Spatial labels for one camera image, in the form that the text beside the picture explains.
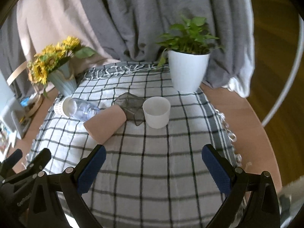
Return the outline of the white plastic cup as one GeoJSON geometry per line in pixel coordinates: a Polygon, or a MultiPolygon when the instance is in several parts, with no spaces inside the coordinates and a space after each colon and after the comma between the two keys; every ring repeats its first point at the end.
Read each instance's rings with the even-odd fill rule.
{"type": "Polygon", "coordinates": [[[164,128],[169,122],[170,102],[160,96],[148,98],[143,103],[146,123],[153,129],[164,128]]]}

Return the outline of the pink cup lying down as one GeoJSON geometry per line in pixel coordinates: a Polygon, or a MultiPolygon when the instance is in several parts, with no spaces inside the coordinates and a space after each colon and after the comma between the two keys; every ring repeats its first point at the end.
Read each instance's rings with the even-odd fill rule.
{"type": "Polygon", "coordinates": [[[126,120],[127,118],[122,108],[114,104],[97,113],[83,125],[94,141],[102,145],[115,134],[126,120]]]}

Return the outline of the smoky grey glass cup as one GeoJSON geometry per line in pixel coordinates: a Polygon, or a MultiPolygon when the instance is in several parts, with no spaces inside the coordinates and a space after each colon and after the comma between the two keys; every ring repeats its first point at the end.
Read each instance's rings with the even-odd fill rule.
{"type": "Polygon", "coordinates": [[[145,99],[131,93],[123,93],[114,101],[124,111],[128,121],[132,121],[136,126],[144,122],[143,103],[145,99]]]}

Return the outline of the black clamp tool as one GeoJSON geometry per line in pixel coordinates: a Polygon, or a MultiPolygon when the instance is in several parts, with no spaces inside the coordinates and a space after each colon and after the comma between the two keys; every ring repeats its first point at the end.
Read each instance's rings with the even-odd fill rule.
{"type": "Polygon", "coordinates": [[[1,227],[24,227],[19,217],[28,209],[31,192],[38,176],[51,160],[44,148],[26,167],[15,173],[13,167],[22,158],[20,149],[1,162],[1,227]]]}

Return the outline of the clear plastic water bottle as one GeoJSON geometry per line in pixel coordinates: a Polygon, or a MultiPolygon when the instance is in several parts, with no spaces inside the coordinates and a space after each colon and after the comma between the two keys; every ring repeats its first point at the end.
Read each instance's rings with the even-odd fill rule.
{"type": "Polygon", "coordinates": [[[65,115],[76,120],[86,122],[98,114],[101,109],[87,100],[67,98],[63,103],[65,115]]]}

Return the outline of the round wooden side table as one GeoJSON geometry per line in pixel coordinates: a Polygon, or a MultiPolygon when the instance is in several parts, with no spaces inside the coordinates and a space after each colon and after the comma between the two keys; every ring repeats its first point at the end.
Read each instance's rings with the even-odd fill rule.
{"type": "MultiPolygon", "coordinates": [[[[28,73],[27,61],[23,62],[20,66],[18,66],[12,72],[12,74],[7,78],[6,81],[7,81],[8,86],[10,86],[17,79],[17,77],[19,77],[19,75],[25,70],[28,73]]],[[[43,95],[40,93],[39,88],[35,85],[32,85],[30,87],[30,91],[27,92],[26,95],[28,97],[33,95],[33,98],[31,99],[29,108],[25,108],[25,116],[26,117],[32,117],[38,111],[38,109],[41,107],[44,98],[43,98],[43,95]]]]}

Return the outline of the checked grey white tablecloth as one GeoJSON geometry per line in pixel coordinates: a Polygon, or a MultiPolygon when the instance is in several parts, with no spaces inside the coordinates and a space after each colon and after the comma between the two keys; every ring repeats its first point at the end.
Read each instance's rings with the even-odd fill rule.
{"type": "Polygon", "coordinates": [[[117,63],[80,77],[73,97],[105,109],[123,93],[163,96],[171,104],[169,123],[153,129],[124,123],[105,142],[107,156],[83,195],[103,227],[206,227],[221,206],[221,194],[201,150],[212,144],[232,165],[234,147],[203,91],[173,88],[168,67],[117,63]]]}

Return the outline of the light blue ribbed vase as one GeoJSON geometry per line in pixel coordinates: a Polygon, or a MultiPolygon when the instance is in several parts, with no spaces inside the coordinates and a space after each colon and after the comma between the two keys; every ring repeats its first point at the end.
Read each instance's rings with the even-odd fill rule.
{"type": "Polygon", "coordinates": [[[72,95],[77,89],[74,69],[70,61],[49,73],[48,81],[64,96],[72,95]]]}

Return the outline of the yellow sunflower bouquet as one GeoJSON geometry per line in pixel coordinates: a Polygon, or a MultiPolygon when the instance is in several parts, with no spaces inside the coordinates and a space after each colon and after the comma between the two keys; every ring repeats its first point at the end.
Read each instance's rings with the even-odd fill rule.
{"type": "Polygon", "coordinates": [[[39,84],[44,87],[43,95],[46,96],[48,75],[58,67],[71,59],[85,59],[94,56],[96,51],[88,46],[84,46],[81,40],[68,36],[56,45],[46,46],[40,53],[34,55],[33,61],[28,61],[28,78],[32,84],[39,84]]]}

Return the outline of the white plant pot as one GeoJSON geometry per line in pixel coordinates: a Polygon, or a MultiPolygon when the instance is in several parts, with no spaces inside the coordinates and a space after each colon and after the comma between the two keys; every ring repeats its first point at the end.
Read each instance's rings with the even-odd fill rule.
{"type": "Polygon", "coordinates": [[[182,93],[196,92],[205,76],[210,54],[192,55],[169,51],[168,62],[174,89],[182,93]]]}

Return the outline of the green leafy plant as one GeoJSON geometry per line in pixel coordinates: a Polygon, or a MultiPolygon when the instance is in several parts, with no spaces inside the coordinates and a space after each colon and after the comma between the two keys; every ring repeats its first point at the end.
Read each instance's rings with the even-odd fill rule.
{"type": "Polygon", "coordinates": [[[219,38],[210,33],[206,17],[191,19],[181,15],[182,22],[172,24],[169,32],[159,36],[158,45],[163,47],[157,67],[162,67],[169,57],[166,52],[175,51],[190,55],[207,55],[215,49],[222,49],[219,38]]]}

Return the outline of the beige curtain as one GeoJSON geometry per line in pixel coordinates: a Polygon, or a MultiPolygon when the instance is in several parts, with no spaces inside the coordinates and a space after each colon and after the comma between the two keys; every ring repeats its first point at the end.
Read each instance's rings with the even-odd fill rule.
{"type": "Polygon", "coordinates": [[[75,74],[118,61],[101,47],[80,0],[19,0],[17,27],[27,61],[33,60],[44,47],[68,36],[79,38],[97,52],[87,59],[73,57],[70,63],[75,74]]]}

